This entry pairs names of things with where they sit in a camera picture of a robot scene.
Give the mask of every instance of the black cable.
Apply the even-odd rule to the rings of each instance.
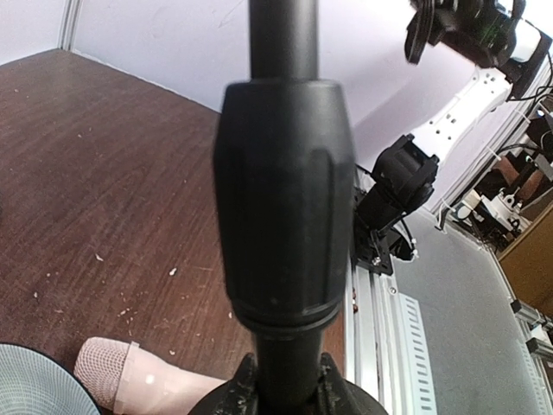
[[[542,98],[545,95],[548,95],[548,94],[545,94],[545,95],[542,95],[542,94],[543,94],[543,91],[545,91],[547,89],[550,89],[550,88],[553,88],[553,59],[551,58],[551,54],[549,52],[547,53],[547,59],[550,63],[550,77],[547,81],[546,86],[539,86],[536,90],[535,95],[531,95],[530,97],[524,97],[524,98],[519,98],[519,99],[508,99],[507,102],[531,101],[533,99],[536,100],[536,101],[539,101],[540,98]]]
[[[511,145],[507,145],[505,147],[502,147],[498,150],[497,154],[501,154],[501,153],[504,153],[506,151],[514,150],[514,149],[527,149],[527,150],[537,151],[538,153],[542,154],[543,156],[553,156],[552,153],[549,153],[549,152],[545,151],[544,149],[541,149],[539,147],[534,147],[533,145],[529,145],[529,144],[523,144],[523,143],[511,144]]]
[[[438,214],[439,221],[438,221],[438,224],[434,226],[434,228],[436,228],[438,231],[443,232],[443,229],[446,226],[446,220],[448,218],[448,214],[450,210],[451,209],[449,207],[445,207]]]
[[[474,235],[476,236],[476,238],[478,238],[478,240],[482,245],[488,245],[489,241],[486,241],[486,239],[484,239],[484,234],[478,228],[478,225],[477,225],[478,221],[476,220],[476,216],[474,216],[474,212],[472,212],[468,216],[468,220],[470,221],[470,224],[472,226],[472,229],[474,230]]]
[[[403,225],[404,229],[405,229],[405,233],[407,233],[407,238],[409,238],[409,245],[411,246],[411,249],[414,248],[414,245],[413,245],[413,235],[411,234],[411,231],[409,229],[409,227],[407,226],[407,224],[405,223],[405,219],[401,218],[401,224]]]
[[[553,88],[553,86],[543,86],[543,88],[544,89],[551,89],[551,88]],[[537,97],[536,99],[534,99],[534,101],[532,102],[532,108],[535,107],[539,102],[541,102],[544,99],[550,97],[551,93],[544,93],[544,94],[540,95],[539,97]]]

